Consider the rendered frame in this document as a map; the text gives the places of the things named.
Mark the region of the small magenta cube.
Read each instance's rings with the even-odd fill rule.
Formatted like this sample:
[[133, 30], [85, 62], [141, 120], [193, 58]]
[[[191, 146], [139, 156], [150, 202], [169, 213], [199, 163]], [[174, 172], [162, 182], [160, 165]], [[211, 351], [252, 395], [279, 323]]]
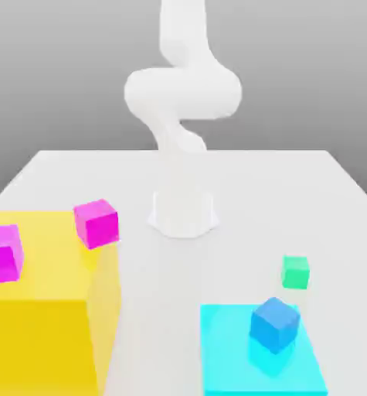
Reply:
[[117, 211], [104, 199], [73, 208], [78, 237], [88, 249], [120, 240]]
[[20, 279], [24, 251], [17, 224], [0, 225], [0, 283]]

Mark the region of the small green cube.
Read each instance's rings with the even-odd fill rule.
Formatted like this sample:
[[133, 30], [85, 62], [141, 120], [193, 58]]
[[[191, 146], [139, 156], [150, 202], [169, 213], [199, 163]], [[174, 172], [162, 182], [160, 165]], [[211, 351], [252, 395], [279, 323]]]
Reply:
[[310, 267], [305, 256], [283, 258], [281, 281], [285, 288], [306, 289], [310, 278]]

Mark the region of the small blue cube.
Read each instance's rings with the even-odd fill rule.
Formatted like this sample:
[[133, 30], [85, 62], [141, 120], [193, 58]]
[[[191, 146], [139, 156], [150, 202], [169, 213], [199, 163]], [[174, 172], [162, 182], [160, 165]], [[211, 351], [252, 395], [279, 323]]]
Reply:
[[272, 297], [253, 311], [250, 336], [278, 354], [295, 340], [300, 321], [301, 315], [294, 307]]

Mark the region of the large cyan box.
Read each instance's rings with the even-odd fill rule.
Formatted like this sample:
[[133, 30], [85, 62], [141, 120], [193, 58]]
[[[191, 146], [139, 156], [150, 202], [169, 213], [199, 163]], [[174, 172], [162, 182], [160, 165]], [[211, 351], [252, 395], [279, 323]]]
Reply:
[[204, 396], [328, 396], [304, 324], [278, 354], [250, 336], [256, 305], [200, 306]]

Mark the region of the large yellow box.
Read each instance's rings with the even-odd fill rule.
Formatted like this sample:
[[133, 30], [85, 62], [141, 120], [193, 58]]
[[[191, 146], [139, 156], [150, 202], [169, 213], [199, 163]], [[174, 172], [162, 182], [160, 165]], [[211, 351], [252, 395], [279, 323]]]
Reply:
[[21, 278], [0, 283], [0, 396], [103, 396], [121, 307], [117, 245], [88, 249], [69, 211], [0, 211]]

